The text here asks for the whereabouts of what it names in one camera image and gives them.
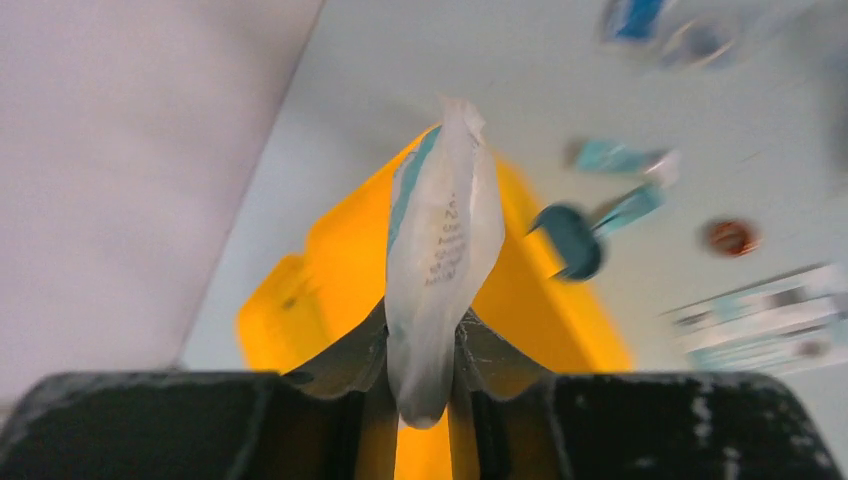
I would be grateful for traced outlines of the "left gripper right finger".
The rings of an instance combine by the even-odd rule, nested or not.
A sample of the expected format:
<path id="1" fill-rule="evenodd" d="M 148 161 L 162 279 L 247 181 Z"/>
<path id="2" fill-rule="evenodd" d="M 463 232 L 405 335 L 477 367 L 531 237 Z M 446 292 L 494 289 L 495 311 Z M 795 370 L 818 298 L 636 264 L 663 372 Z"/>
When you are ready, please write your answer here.
<path id="1" fill-rule="evenodd" d="M 753 372 L 559 374 L 473 312 L 455 337 L 456 479 L 839 479 L 793 392 Z"/>

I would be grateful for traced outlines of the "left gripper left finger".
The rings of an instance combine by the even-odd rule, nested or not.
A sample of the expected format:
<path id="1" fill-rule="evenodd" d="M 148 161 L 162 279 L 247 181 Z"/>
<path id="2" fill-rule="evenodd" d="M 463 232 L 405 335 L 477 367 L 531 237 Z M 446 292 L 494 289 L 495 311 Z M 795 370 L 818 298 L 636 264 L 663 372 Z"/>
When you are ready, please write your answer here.
<path id="1" fill-rule="evenodd" d="M 385 310 L 287 373 L 48 376 L 1 431 L 5 479 L 389 479 Z"/>

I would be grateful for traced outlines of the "cotton bag with teal label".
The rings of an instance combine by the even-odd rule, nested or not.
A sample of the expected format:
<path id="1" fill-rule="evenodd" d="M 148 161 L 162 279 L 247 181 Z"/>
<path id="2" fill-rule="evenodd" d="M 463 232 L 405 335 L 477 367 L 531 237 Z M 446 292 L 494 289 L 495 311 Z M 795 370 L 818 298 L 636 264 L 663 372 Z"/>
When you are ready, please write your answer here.
<path id="1" fill-rule="evenodd" d="M 386 248 L 388 379 L 402 424 L 420 430 L 444 413 L 456 329 L 505 238 L 485 121 L 466 99 L 441 105 L 393 175 Z"/>

